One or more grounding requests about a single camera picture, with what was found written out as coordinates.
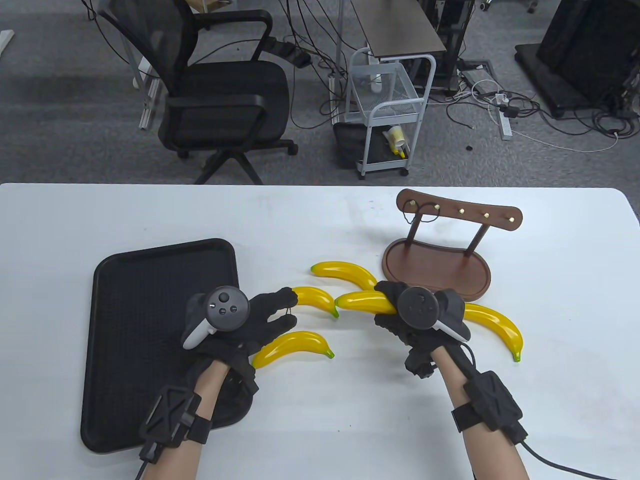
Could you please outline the person's left hand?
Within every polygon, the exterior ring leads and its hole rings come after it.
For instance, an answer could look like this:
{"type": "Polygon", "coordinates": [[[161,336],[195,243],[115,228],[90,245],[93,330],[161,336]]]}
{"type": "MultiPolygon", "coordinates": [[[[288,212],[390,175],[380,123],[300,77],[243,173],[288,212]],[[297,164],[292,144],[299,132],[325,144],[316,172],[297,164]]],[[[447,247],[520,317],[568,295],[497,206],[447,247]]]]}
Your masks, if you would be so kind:
{"type": "Polygon", "coordinates": [[[270,317],[297,304],[297,294],[288,286],[256,295],[249,300],[249,316],[241,327],[211,334],[196,348],[195,362],[189,374],[198,378],[218,361],[246,380],[254,378],[255,368],[249,358],[297,325],[297,317],[292,313],[284,313],[274,320],[270,317]]]}

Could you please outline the person's right hand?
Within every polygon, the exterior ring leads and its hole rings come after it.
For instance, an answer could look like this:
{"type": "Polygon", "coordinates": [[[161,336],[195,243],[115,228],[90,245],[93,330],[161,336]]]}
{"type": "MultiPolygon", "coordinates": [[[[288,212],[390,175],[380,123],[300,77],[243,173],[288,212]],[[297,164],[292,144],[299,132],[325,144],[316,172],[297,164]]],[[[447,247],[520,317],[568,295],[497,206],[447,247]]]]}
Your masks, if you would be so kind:
{"type": "Polygon", "coordinates": [[[386,280],[374,289],[397,311],[375,315],[375,324],[410,348],[431,354],[441,346],[460,346],[471,340],[470,329],[464,324],[466,302],[453,289],[432,292],[423,286],[386,280]]]}

